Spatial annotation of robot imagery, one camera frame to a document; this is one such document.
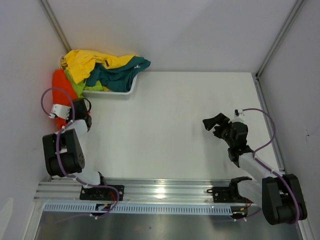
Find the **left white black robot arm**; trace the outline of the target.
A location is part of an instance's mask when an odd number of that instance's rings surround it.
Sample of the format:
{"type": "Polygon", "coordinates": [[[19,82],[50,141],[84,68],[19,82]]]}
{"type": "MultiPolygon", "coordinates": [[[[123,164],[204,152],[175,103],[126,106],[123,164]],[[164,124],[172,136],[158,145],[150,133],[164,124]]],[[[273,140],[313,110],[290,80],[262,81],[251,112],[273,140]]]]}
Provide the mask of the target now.
{"type": "Polygon", "coordinates": [[[108,196],[109,188],[103,175],[86,166],[85,156],[79,137],[86,134],[92,126],[91,102],[86,98],[72,101],[73,105],[53,104],[49,117],[61,117],[62,126],[52,134],[42,137],[45,167],[52,177],[71,178],[78,181],[97,200],[108,196]]]}

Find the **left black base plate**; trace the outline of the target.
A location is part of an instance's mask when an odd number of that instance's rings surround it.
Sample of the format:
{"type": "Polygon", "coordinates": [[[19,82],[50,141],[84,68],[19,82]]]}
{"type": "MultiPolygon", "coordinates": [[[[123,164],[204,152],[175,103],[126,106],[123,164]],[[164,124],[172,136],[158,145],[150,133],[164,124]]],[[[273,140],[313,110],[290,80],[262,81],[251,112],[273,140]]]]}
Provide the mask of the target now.
{"type": "Polygon", "coordinates": [[[80,200],[87,200],[87,201],[116,201],[117,200],[117,193],[114,189],[109,188],[81,188],[80,200]]]}

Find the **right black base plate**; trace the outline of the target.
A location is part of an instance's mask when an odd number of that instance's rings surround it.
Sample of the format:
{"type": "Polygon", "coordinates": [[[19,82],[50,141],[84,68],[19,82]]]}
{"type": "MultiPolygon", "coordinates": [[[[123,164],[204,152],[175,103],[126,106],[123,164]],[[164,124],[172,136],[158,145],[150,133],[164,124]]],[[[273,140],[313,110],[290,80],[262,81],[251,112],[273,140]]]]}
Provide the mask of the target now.
{"type": "Polygon", "coordinates": [[[234,187],[215,186],[206,190],[207,194],[212,195],[214,203],[249,203],[250,200],[242,197],[234,187]]]}

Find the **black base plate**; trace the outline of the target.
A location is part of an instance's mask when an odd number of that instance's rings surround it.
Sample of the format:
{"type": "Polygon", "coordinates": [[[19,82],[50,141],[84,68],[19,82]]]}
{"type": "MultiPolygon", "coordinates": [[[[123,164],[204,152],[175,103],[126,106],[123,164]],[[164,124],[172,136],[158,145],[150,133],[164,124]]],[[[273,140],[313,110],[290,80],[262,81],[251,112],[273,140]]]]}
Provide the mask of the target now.
{"type": "Polygon", "coordinates": [[[117,200],[117,193],[114,189],[109,188],[81,188],[80,200],[87,200],[87,201],[116,201],[117,200]]]}
{"type": "Polygon", "coordinates": [[[249,203],[250,200],[242,197],[234,187],[215,186],[206,190],[207,194],[212,195],[214,203],[249,203]]]}

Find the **white plastic bin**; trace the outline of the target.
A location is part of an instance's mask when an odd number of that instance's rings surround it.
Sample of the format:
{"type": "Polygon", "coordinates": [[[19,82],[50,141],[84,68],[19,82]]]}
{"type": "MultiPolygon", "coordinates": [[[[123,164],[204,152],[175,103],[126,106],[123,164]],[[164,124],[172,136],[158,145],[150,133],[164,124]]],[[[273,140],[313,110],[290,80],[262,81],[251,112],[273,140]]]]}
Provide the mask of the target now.
{"type": "Polygon", "coordinates": [[[136,75],[132,80],[131,88],[128,92],[113,92],[113,91],[89,91],[84,90],[82,94],[88,98],[106,98],[114,100],[129,100],[132,93],[135,90],[138,75],[136,75]]]}

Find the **aluminium mounting rail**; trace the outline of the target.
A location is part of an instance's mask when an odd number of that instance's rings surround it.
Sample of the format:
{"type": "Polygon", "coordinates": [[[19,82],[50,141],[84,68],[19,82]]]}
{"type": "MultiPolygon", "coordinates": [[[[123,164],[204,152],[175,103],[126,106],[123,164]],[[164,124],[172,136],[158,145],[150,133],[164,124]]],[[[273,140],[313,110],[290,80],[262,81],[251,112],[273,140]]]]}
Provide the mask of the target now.
{"type": "MultiPolygon", "coordinates": [[[[208,204],[213,202],[207,190],[227,187],[229,179],[177,180],[106,178],[109,185],[123,185],[122,203],[208,204]]],[[[38,184],[34,201],[79,202],[82,185],[74,180],[54,177],[38,184]]]]}

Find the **lime green shorts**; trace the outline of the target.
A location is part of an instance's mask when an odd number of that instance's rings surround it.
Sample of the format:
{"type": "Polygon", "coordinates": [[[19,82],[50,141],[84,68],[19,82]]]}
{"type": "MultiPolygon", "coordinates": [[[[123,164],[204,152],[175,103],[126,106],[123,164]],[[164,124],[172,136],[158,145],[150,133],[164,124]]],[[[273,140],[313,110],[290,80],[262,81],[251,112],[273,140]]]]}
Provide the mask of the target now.
{"type": "Polygon", "coordinates": [[[67,69],[64,69],[64,74],[66,75],[66,78],[71,83],[71,86],[76,93],[78,98],[83,98],[83,91],[90,91],[90,92],[103,92],[105,89],[101,85],[100,81],[98,80],[94,86],[87,86],[84,81],[81,81],[80,83],[75,83],[73,78],[71,77],[69,71],[67,69]]]}

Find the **yellow shorts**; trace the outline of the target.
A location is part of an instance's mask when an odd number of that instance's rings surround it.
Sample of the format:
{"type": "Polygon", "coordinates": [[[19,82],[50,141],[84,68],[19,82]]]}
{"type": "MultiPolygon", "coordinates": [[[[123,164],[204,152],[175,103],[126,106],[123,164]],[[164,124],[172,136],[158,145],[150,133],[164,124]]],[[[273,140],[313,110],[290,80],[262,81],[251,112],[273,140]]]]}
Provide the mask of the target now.
{"type": "Polygon", "coordinates": [[[136,55],[114,56],[93,50],[71,50],[60,61],[67,69],[76,84],[90,77],[96,64],[102,64],[106,69],[117,69],[125,66],[136,55]]]}

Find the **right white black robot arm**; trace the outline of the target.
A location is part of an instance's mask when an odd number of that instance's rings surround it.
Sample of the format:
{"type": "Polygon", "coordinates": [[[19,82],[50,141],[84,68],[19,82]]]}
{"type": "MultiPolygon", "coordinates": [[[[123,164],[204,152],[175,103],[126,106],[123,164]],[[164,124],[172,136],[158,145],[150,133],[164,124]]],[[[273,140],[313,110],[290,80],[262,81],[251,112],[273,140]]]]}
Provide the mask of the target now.
{"type": "Polygon", "coordinates": [[[271,225],[306,220],[308,212],[298,177],[274,170],[258,157],[258,151],[248,145],[249,127],[243,117],[243,111],[235,110],[233,119],[219,113],[202,121],[207,131],[226,142],[229,160],[250,175],[231,179],[225,190],[227,198],[256,204],[271,225]]]}

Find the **teal shorts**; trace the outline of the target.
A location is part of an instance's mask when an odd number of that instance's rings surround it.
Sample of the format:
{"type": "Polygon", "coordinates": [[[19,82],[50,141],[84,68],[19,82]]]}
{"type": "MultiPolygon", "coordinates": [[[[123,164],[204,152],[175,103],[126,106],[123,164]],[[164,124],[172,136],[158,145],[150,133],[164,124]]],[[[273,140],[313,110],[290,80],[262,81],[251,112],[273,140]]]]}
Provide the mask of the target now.
{"type": "Polygon", "coordinates": [[[101,63],[96,63],[85,85],[94,87],[97,81],[112,92],[127,93],[131,90],[135,76],[147,69],[151,62],[144,57],[134,56],[126,65],[107,69],[101,63]]]}

